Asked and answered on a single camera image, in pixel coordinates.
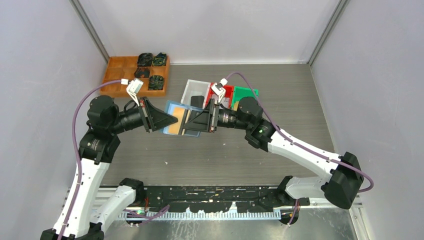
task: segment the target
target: green plastic bin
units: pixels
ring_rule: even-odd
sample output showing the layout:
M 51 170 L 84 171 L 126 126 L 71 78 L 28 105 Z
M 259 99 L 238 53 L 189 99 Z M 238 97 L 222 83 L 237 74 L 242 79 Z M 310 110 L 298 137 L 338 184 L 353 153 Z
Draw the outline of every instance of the green plastic bin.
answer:
M 256 96 L 259 96 L 259 91 L 254 89 Z M 252 93 L 252 90 L 247 87 L 235 86 L 234 93 L 232 95 L 231 108 L 234 110 L 234 104 L 240 101 L 244 97 L 255 97 Z

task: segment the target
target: white plastic bin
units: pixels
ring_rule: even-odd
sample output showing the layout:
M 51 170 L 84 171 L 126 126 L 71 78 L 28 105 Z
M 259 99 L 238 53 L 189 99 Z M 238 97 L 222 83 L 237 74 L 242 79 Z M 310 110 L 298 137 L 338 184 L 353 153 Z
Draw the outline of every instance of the white plastic bin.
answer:
M 187 80 L 185 85 L 184 93 L 182 94 L 181 103 L 185 105 L 190 105 L 193 96 L 203 96 L 204 99 L 207 98 L 211 83 L 205 81 L 197 80 Z

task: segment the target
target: wooden tray compartment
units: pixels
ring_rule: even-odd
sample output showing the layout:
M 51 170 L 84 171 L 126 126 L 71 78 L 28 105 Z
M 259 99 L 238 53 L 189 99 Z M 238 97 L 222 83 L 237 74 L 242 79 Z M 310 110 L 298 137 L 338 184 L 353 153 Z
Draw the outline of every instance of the wooden tray compartment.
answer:
M 134 72 L 137 70 L 138 56 L 112 56 L 109 58 L 106 71 L 104 73 L 102 83 L 107 83 L 112 80 L 121 79 L 134 79 Z M 149 77 L 153 75 L 160 75 L 163 77 L 162 90 L 149 90 L 149 79 L 140 78 L 143 81 L 143 86 L 138 92 L 137 96 L 142 97 L 163 97 L 167 94 L 167 87 L 170 72 L 170 57 L 166 57 L 166 66 L 147 66 L 150 71 Z M 108 95 L 113 98 L 126 98 L 130 97 L 126 91 L 127 86 L 119 83 L 104 86 L 100 89 L 101 95 Z

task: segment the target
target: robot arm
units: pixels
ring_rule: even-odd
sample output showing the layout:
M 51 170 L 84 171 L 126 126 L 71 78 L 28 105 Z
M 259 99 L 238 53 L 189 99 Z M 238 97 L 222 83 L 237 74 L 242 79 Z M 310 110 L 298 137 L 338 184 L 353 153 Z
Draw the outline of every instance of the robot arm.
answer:
M 263 109 L 253 97 L 242 98 L 237 110 L 220 109 L 219 102 L 209 101 L 205 109 L 183 128 L 208 133 L 215 132 L 217 127 L 245 130 L 244 138 L 252 147 L 286 157 L 317 175 L 307 178 L 286 176 L 279 186 L 284 193 L 281 196 L 283 202 L 300 198 L 326 198 L 339 208 L 349 209 L 364 178 L 334 161 L 360 170 L 356 156 L 349 152 L 340 156 L 303 142 L 283 129 L 279 129 L 279 132 L 262 118 L 262 114 Z
M 142 181 L 125 178 L 115 194 L 96 212 L 91 213 L 100 183 L 111 164 L 115 151 L 121 143 L 117 134 L 144 126 L 147 132 L 160 130 L 176 123 L 177 118 L 155 108 L 146 97 L 139 104 L 128 106 L 119 112 L 113 98 L 101 95 L 90 102 L 88 131 L 79 143 L 82 180 L 75 202 L 67 200 L 53 228 L 43 231 L 41 240 L 56 240 L 71 206 L 71 215 L 62 233 L 64 240 L 103 239 L 104 233 L 128 205 L 145 199 Z M 73 196 L 78 185 L 78 171 L 70 188 Z

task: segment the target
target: red plastic bin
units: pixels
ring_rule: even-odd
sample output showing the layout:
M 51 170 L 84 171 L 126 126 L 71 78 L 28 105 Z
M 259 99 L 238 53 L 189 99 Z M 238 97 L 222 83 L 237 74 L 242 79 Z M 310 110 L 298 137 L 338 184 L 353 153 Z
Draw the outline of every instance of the red plastic bin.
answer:
M 233 93 L 234 93 L 234 86 L 225 85 L 223 87 L 225 89 L 225 95 L 224 98 L 229 98 L 228 102 L 228 108 L 231 108 L 231 103 L 233 102 Z M 206 101 L 204 102 L 204 106 L 206 107 L 206 104 L 208 104 L 209 100 L 212 98 L 212 95 L 214 95 L 214 91 L 209 87 L 209 92 L 207 93 Z

